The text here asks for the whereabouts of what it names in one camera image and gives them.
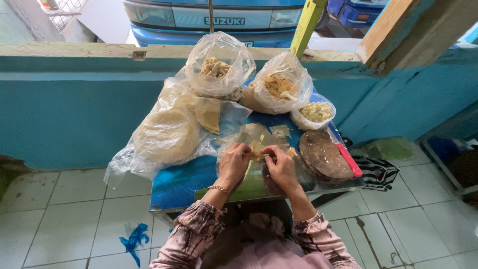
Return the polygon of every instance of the person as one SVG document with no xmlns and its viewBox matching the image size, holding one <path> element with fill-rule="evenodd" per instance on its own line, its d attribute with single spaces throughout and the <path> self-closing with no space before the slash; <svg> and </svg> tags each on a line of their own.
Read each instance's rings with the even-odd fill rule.
<svg viewBox="0 0 478 269">
<path fill-rule="evenodd" d="M 221 209 L 244 177 L 251 155 L 249 146 L 234 143 L 221 157 L 215 187 L 210 187 L 201 200 L 175 219 L 174 230 L 150 263 L 150 269 L 360 269 L 297 182 L 293 159 L 277 145 L 268 146 L 261 153 L 265 155 L 272 180 L 289 198 L 293 241 L 247 221 L 220 231 Z"/>
</svg>

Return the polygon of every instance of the black and white striped cloth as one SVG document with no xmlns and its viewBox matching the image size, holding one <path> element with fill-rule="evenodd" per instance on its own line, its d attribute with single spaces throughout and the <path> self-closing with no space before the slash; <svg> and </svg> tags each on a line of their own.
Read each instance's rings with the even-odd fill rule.
<svg viewBox="0 0 478 269">
<path fill-rule="evenodd" d="M 366 190 L 388 191 L 395 181 L 400 168 L 386 160 L 374 159 L 364 156 L 352 156 L 358 167 L 362 170 Z"/>
</svg>

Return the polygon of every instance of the blue truck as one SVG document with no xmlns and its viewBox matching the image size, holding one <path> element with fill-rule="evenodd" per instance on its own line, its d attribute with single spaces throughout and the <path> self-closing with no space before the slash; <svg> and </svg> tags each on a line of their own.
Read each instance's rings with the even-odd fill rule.
<svg viewBox="0 0 478 269">
<path fill-rule="evenodd" d="M 384 7 L 376 3 L 387 1 L 329 0 L 318 26 L 330 16 L 337 17 L 345 26 L 370 26 Z M 213 0 L 214 29 L 234 36 L 246 46 L 289 48 L 305 2 Z M 143 47 L 195 45 L 209 33 L 207 0 L 123 0 L 123 6 L 133 35 Z M 369 15 L 367 19 L 360 20 L 360 14 L 365 13 Z"/>
</svg>

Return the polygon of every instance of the gold bracelet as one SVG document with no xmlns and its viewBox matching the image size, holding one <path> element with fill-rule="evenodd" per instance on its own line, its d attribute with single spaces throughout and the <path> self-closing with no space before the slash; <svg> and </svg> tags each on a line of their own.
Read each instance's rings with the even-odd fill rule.
<svg viewBox="0 0 478 269">
<path fill-rule="evenodd" d="M 226 189 L 224 189 L 223 187 L 221 187 L 221 186 L 213 185 L 213 186 L 209 186 L 207 189 L 208 189 L 208 190 L 210 190 L 210 189 L 221 190 L 221 191 L 226 195 L 227 199 L 229 199 L 228 191 L 227 191 Z"/>
</svg>

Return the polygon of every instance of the car bumper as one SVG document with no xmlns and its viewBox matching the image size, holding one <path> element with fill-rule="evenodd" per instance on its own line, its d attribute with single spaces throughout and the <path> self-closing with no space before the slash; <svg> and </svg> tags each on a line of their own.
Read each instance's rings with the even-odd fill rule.
<svg viewBox="0 0 478 269">
<path fill-rule="evenodd" d="M 141 47 L 148 45 L 196 45 L 209 32 L 171 31 L 146 28 L 131 24 L 134 37 Z M 254 47 L 290 48 L 295 29 L 264 32 L 225 32 L 242 42 L 254 42 Z"/>
<path fill-rule="evenodd" d="M 363 28 L 372 26 L 375 20 L 382 12 L 382 8 L 357 8 L 345 5 L 339 17 L 339 22 L 347 27 Z M 369 18 L 366 21 L 360 21 L 358 16 L 360 14 L 367 14 Z"/>
</svg>

